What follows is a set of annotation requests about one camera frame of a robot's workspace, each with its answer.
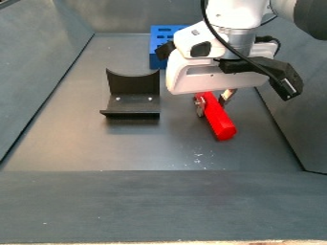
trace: black holder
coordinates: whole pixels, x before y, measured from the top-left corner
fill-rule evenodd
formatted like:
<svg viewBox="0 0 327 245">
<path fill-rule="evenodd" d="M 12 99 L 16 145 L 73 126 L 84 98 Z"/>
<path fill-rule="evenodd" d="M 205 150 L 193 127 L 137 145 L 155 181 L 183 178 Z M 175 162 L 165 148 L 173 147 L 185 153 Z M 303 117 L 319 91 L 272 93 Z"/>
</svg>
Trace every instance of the black holder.
<svg viewBox="0 0 327 245">
<path fill-rule="evenodd" d="M 124 76 L 105 69 L 109 88 L 107 109 L 112 119 L 157 119 L 160 117 L 160 70 L 143 76 Z"/>
</svg>

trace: black cable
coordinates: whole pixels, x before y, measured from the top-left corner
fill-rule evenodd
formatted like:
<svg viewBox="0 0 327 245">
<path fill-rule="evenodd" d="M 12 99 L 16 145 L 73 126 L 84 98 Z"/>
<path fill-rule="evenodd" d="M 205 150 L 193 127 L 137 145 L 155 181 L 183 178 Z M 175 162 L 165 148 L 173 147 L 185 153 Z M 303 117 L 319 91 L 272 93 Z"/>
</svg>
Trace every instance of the black cable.
<svg viewBox="0 0 327 245">
<path fill-rule="evenodd" d="M 212 35 L 215 36 L 215 38 L 221 42 L 221 44 L 224 45 L 224 47 L 236 55 L 239 56 L 240 59 L 245 60 L 249 65 L 259 70 L 265 76 L 268 76 L 278 84 L 280 84 L 280 80 L 275 77 L 275 75 L 267 70 L 264 69 L 259 64 L 256 64 L 255 62 L 252 62 L 243 54 L 240 54 L 232 47 L 231 45 L 223 40 L 223 38 L 220 37 L 220 35 L 217 34 L 216 30 L 213 29 L 213 27 L 211 26 L 209 20 L 208 20 L 208 16 L 207 16 L 207 12 L 205 12 L 205 3 L 204 0 L 200 0 L 200 11 L 201 11 L 201 16 L 203 16 L 203 20 L 204 23 L 212 33 Z"/>
<path fill-rule="evenodd" d="M 253 43 L 257 43 L 257 42 L 272 42 L 275 41 L 278 43 L 278 50 L 275 51 L 275 55 L 278 54 L 278 52 L 280 51 L 280 48 L 282 48 L 282 42 L 275 38 L 272 37 L 271 35 L 264 35 L 264 36 L 257 36 L 255 38 L 255 42 Z"/>
<path fill-rule="evenodd" d="M 268 24 L 269 22 L 272 22 L 276 18 L 278 18 L 276 15 L 272 16 L 269 19 L 267 19 L 265 21 L 263 21 L 263 22 L 260 23 L 260 26 L 264 26 L 265 24 Z"/>
</svg>

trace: gray wall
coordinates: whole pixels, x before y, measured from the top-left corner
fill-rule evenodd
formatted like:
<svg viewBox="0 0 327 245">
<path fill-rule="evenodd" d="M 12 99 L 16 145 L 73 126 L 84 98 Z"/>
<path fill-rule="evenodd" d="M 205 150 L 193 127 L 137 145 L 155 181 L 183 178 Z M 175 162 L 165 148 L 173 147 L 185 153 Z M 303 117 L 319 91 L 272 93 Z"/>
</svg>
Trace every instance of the gray wall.
<svg viewBox="0 0 327 245">
<path fill-rule="evenodd" d="M 201 19 L 197 0 L 64 0 L 96 33 L 149 33 L 151 25 Z"/>
<path fill-rule="evenodd" d="M 60 0 L 17 1 L 0 9 L 0 30 L 1 160 L 93 31 Z"/>
<path fill-rule="evenodd" d="M 327 41 L 315 40 L 282 19 L 261 28 L 260 33 L 282 41 L 276 59 L 290 62 L 298 70 L 304 80 L 304 92 L 287 102 L 282 101 L 268 84 L 259 87 L 259 93 L 304 168 L 326 173 Z"/>
</svg>

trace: red object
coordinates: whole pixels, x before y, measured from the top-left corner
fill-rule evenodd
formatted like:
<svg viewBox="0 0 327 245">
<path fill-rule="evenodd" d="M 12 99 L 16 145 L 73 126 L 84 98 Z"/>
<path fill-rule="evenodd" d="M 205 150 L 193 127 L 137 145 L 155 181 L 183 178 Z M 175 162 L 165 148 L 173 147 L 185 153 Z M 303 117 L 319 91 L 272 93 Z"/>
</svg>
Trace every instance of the red object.
<svg viewBox="0 0 327 245">
<path fill-rule="evenodd" d="M 220 141 L 229 140 L 236 134 L 236 127 L 223 110 L 223 107 L 212 94 L 212 92 L 204 92 L 195 94 L 195 98 L 204 98 L 204 116 L 211 124 L 215 135 Z"/>
</svg>

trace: black mount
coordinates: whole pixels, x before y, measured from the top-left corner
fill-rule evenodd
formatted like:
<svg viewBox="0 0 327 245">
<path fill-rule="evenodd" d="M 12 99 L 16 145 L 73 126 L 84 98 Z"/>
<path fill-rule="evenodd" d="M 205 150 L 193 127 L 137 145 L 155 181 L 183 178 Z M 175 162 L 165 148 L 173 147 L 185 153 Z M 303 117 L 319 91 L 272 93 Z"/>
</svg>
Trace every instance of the black mount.
<svg viewBox="0 0 327 245">
<path fill-rule="evenodd" d="M 303 81 L 288 63 L 267 57 L 251 57 L 249 59 L 278 78 L 279 81 L 269 78 L 269 84 L 283 100 L 290 100 L 302 94 Z M 256 72 L 265 75 L 244 60 L 220 59 L 219 62 L 219 66 L 225 74 Z"/>
</svg>

